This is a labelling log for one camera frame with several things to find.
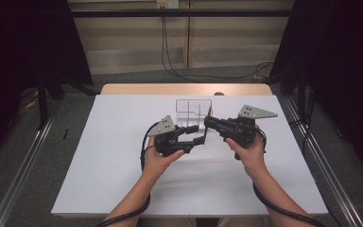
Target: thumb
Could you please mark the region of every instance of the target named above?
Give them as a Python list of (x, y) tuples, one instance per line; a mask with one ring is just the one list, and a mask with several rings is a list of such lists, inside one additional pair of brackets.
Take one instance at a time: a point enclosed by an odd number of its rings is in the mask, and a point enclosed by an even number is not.
[(171, 155), (165, 157), (167, 163), (170, 165), (171, 163), (175, 162), (176, 160), (180, 159), (184, 154), (184, 150), (179, 149), (178, 151), (172, 153)]

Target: floor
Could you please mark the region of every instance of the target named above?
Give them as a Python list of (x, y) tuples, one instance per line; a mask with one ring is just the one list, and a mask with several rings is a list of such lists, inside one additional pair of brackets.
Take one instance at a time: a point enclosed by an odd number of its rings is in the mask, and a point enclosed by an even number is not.
[[(239, 79), (189, 77), (197, 82), (260, 82), (260, 79), (247, 76), (253, 71), (255, 71), (255, 66), (234, 66), (181, 69), (178, 70), (178, 74), (244, 76)], [(185, 77), (169, 75), (165, 70), (101, 75), (95, 76), (94, 81), (94, 89), (98, 91), (103, 84), (108, 82), (193, 82), (185, 80)], [(9, 210), (9, 213), (0, 218), (0, 226), (94, 226), (100, 221), (100, 218), (68, 219), (54, 217), (50, 214), (52, 204), (61, 188), (61, 181), (82, 134), (84, 127), (82, 122), (86, 121), (94, 103), (93, 96), (86, 96), (66, 85), (63, 85), (63, 89), (66, 92), (65, 99), (61, 101), (49, 99), (49, 110), (56, 111), (57, 115), (49, 133), (45, 135), (45, 142), (39, 147), (39, 152), (31, 162), (33, 171), (23, 176), (23, 184), (19, 188), (18, 194), (12, 198), (14, 202), (9, 203), (11, 206), (4, 207)], [(279, 92), (279, 84), (272, 84), (271, 89), (278, 96), (287, 120), (294, 121), (294, 114), (290, 113), (288, 100), (297, 99), (297, 93), (282, 96)], [(23, 101), (28, 102), (30, 99), (29, 96)], [(18, 179), (16, 174), (27, 157), (30, 147), (33, 146), (38, 126), (38, 104), (28, 109), (24, 106), (20, 107), (0, 145), (0, 202), (8, 195), (13, 179)], [(325, 173), (322, 172), (314, 156), (312, 151), (314, 148), (308, 147), (311, 140), (307, 139), (302, 147), (305, 148), (304, 154), (307, 163), (325, 203), (336, 218), (328, 215), (317, 217), (317, 219), (326, 226), (363, 226), (363, 164), (356, 157), (350, 142), (339, 136), (333, 119), (323, 110), (316, 98), (310, 129), (322, 154), (336, 175), (338, 184), (344, 189), (343, 192), (337, 191), (344, 195), (338, 195), (336, 190), (331, 189)], [(293, 125), (292, 130), (299, 146), (302, 146), (303, 134), (300, 126)], [(341, 196), (348, 199), (348, 203), (342, 204), (341, 201), (346, 202), (346, 200), (339, 198)], [(347, 213), (347, 210), (354, 211), (354, 213)]]

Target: white sheet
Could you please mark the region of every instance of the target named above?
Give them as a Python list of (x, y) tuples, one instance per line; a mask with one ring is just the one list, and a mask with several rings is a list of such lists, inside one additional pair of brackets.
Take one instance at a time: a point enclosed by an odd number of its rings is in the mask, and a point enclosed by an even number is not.
[[(168, 114), (177, 122), (176, 100), (186, 98), (212, 99), (213, 116), (217, 118), (236, 118), (244, 104), (277, 113), (278, 117), (256, 120), (268, 138), (267, 167), (304, 210), (327, 213), (276, 96), (103, 95), (95, 99), (52, 214), (77, 217), (110, 213), (141, 174), (139, 156), (147, 129)], [(267, 213), (233, 151), (216, 131), (209, 131), (204, 146), (183, 155), (156, 183), (144, 216)]]

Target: wall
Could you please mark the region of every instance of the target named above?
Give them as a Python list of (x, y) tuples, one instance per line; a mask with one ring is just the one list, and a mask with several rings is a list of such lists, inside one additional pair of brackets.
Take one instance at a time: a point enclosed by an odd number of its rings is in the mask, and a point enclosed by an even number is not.
[[(291, 9), (293, 0), (180, 0), (181, 9)], [(71, 9), (156, 9), (156, 1), (69, 0)], [(163, 68), (161, 18), (76, 18), (93, 75)], [(165, 18), (174, 68), (273, 61), (287, 18)]]

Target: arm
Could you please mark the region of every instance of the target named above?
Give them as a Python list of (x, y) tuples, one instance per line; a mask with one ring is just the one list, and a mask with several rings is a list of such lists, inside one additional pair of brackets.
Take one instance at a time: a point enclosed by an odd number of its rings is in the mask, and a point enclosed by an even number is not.
[[(135, 211), (142, 207), (151, 191), (152, 187), (166, 171), (167, 167), (178, 160), (183, 155), (183, 151), (179, 150), (170, 156), (163, 157), (159, 154), (154, 145), (153, 137), (149, 138), (148, 149), (146, 151), (146, 164), (141, 174), (140, 179), (126, 195), (126, 197), (119, 202), (119, 204), (105, 217), (104, 220), (114, 218)], [(123, 221), (114, 223), (111, 226), (136, 226), (139, 216), (125, 219)]]
[[(264, 143), (258, 133), (254, 138), (253, 144), (248, 148), (240, 147), (230, 138), (226, 140), (226, 143), (240, 156), (247, 175), (252, 178), (258, 191), (267, 201), (284, 208), (285, 210), (309, 217), (309, 215), (286, 194), (283, 188), (268, 172), (264, 161)], [(294, 218), (279, 214), (271, 209), (268, 209), (268, 211), (277, 227), (312, 226)]]

